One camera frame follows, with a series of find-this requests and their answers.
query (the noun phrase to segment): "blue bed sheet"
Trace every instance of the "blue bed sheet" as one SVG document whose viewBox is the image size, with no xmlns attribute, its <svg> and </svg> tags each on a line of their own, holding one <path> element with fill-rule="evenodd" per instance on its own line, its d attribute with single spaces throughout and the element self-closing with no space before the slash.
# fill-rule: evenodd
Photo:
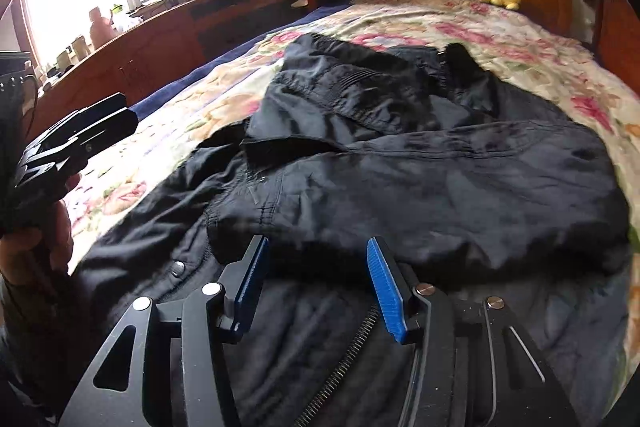
<svg viewBox="0 0 640 427">
<path fill-rule="evenodd" d="M 148 117 L 154 111 L 160 109 L 166 102 L 171 100 L 183 89 L 186 89 L 187 87 L 191 86 L 191 84 L 194 84 L 198 80 L 203 79 L 216 66 L 225 64 L 226 62 L 231 62 L 232 60 L 235 60 L 236 58 L 244 55 L 254 46 L 254 44 L 263 40 L 268 34 L 284 30 L 292 26 L 299 26 L 301 24 L 307 24 L 309 22 L 317 21 L 318 19 L 327 17 L 348 7 L 348 4 L 340 4 L 338 6 L 322 6 L 317 10 L 309 13 L 305 17 L 302 17 L 302 19 L 298 19 L 291 24 L 281 26 L 280 28 L 274 28 L 273 30 L 263 33 L 262 35 L 257 36 L 255 39 L 245 42 L 244 44 L 240 44 L 238 47 L 226 52 L 224 55 L 220 55 L 220 57 L 212 60 L 211 62 L 208 62 L 207 64 L 204 64 L 196 70 L 191 71 L 191 73 L 189 73 L 187 76 L 184 76 L 178 80 L 175 80 L 171 84 L 167 84 L 166 86 L 161 87 L 145 99 L 140 100 L 140 102 L 131 106 L 131 110 L 134 111 L 136 115 L 138 115 L 138 120 L 143 120 L 143 118 Z"/>
</svg>

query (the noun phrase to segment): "jacket sleeve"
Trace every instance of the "jacket sleeve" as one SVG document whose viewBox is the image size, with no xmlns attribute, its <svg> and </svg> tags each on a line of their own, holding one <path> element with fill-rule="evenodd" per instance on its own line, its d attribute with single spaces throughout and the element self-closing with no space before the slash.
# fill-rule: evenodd
<svg viewBox="0 0 640 427">
<path fill-rule="evenodd" d="M 0 277 L 0 366 L 8 380 L 41 417 L 60 417 L 74 387 L 69 376 L 60 307 L 33 288 L 17 287 Z"/>
</svg>

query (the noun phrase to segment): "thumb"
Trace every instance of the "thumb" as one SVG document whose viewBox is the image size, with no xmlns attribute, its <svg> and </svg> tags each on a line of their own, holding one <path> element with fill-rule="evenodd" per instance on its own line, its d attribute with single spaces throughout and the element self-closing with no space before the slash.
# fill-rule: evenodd
<svg viewBox="0 0 640 427">
<path fill-rule="evenodd" d="M 42 240 L 38 229 L 23 229 L 7 233 L 0 239 L 0 255 L 15 255 L 35 248 Z"/>
</svg>

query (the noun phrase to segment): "bed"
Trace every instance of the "bed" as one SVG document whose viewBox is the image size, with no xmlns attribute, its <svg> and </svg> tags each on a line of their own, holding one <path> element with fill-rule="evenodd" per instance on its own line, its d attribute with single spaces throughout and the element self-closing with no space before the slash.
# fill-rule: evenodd
<svg viewBox="0 0 640 427">
<path fill-rule="evenodd" d="M 137 132 L 94 157 L 67 197 L 73 270 L 91 244 L 220 127 L 248 117 L 282 64 L 284 49 L 315 32 L 376 50 L 462 42 L 499 78 L 557 104 L 607 146 L 632 213 L 632 286 L 619 386 L 640 361 L 640 100 L 568 38 L 571 0 L 523 0 L 522 12 L 477 0 L 353 0 L 236 48 L 134 106 Z"/>
</svg>

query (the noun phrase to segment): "black fabric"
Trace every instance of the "black fabric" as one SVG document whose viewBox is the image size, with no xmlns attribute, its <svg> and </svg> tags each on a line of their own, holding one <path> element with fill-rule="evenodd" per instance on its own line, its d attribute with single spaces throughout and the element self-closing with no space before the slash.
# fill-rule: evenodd
<svg viewBox="0 0 640 427">
<path fill-rule="evenodd" d="M 304 35 L 258 112 L 205 140 L 79 264 L 82 343 L 95 351 L 137 296 L 215 280 L 264 234 L 269 279 L 225 354 L 242 425 L 293 425 L 374 302 L 366 243 L 381 235 L 421 280 L 503 297 L 595 425 L 625 334 L 627 229 L 597 135 L 463 46 L 383 54 Z M 377 324 L 314 425 L 395 426 L 411 357 Z"/>
</svg>

